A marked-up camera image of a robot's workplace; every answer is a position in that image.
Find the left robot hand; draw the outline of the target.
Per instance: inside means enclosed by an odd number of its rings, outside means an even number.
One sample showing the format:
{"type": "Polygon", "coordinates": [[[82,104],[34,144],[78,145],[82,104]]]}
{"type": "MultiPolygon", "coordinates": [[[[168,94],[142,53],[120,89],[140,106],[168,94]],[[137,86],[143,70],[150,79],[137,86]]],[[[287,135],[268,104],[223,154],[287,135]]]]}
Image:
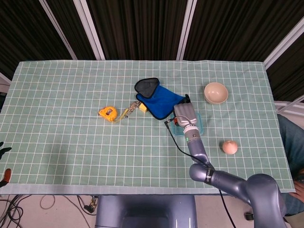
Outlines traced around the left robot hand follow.
{"type": "MultiPolygon", "coordinates": [[[[2,156],[6,153],[9,152],[12,148],[11,147],[6,147],[6,148],[2,148],[0,150],[0,158],[2,158],[2,156]]],[[[5,185],[7,185],[10,182],[11,179],[11,169],[7,168],[4,172],[4,177],[3,179],[0,181],[0,187],[4,187],[5,185]]]]}

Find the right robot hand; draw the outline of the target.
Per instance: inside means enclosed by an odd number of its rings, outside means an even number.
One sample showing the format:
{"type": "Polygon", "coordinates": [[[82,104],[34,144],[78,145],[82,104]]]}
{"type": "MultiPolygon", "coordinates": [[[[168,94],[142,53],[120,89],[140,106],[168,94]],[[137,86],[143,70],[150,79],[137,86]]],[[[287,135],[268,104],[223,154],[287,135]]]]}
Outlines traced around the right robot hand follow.
{"type": "Polygon", "coordinates": [[[188,124],[197,124],[197,116],[188,94],[174,106],[174,124],[184,128],[188,124]]]}

